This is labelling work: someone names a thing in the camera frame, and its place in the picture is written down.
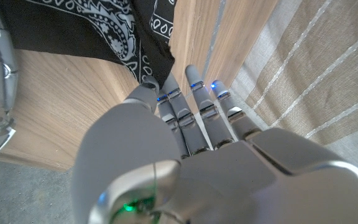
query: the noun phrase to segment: wooden panel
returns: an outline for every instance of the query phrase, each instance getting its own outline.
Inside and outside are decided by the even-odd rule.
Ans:
[[[1,161],[65,170],[86,130],[137,86],[126,67],[95,58],[17,51],[16,133]]]
[[[203,72],[220,2],[187,0],[178,1],[175,6],[174,28],[170,40],[171,52],[175,57],[172,73],[185,96],[191,92],[185,68],[193,64],[200,73]],[[188,98],[188,102],[191,110],[197,113],[192,96]]]
[[[227,0],[219,25],[205,85],[216,79],[230,86],[277,0]]]

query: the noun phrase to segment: striped curtain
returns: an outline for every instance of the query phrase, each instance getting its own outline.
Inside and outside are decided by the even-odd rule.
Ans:
[[[267,127],[358,166],[358,1],[280,1],[231,88]]]

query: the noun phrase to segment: green led light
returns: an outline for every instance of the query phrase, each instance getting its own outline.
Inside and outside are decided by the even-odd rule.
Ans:
[[[124,209],[125,211],[127,212],[131,212],[131,211],[134,211],[136,209],[135,206],[130,206],[130,205],[127,205],[127,204],[124,204]]]

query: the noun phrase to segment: blue led light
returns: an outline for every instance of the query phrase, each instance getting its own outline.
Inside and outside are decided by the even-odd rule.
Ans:
[[[99,196],[98,204],[103,205],[104,203],[107,202],[107,198],[108,198],[107,193],[106,193],[106,192],[103,192],[103,193]]]

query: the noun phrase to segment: black and white fabric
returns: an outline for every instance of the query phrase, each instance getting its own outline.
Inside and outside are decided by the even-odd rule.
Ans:
[[[96,57],[125,65],[139,83],[163,85],[174,0],[0,0],[15,48]]]

